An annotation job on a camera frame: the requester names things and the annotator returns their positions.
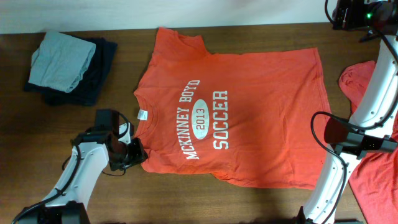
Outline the red printed soccer t-shirt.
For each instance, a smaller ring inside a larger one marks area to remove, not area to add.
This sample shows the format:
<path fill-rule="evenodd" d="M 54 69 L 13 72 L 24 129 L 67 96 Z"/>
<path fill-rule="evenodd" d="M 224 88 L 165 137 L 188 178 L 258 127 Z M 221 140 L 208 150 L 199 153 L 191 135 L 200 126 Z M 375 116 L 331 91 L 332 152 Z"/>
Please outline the red printed soccer t-shirt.
<path fill-rule="evenodd" d="M 329 111 L 316 48 L 211 54 L 201 36 L 160 28 L 135 91 L 147 172 L 211 174 L 242 187 L 313 189 Z"/>

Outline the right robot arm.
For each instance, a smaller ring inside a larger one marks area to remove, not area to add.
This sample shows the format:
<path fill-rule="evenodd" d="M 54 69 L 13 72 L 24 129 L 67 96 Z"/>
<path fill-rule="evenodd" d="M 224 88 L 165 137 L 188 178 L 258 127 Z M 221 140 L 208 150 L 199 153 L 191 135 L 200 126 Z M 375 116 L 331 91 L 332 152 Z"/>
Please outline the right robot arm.
<path fill-rule="evenodd" d="M 376 68 L 350 119 L 327 116 L 347 131 L 339 142 L 323 145 L 326 159 L 315 190 L 300 207 L 295 223 L 334 223 L 346 184 L 369 152 L 392 153 L 397 115 L 397 1 L 338 0 L 326 14 L 334 30 L 365 30 L 363 41 L 380 38 Z"/>

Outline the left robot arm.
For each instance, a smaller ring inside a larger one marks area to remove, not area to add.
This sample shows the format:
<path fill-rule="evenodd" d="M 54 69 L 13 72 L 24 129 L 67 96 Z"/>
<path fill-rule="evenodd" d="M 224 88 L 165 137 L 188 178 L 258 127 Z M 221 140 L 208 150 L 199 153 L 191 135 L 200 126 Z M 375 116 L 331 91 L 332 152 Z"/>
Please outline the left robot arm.
<path fill-rule="evenodd" d="M 72 154 L 50 193 L 40 202 L 24 208 L 12 223 L 89 223 L 88 202 L 98 177 L 106 167 L 109 175 L 123 176 L 148 155 L 134 126 L 120 112 L 97 110 L 95 123 L 72 139 Z"/>

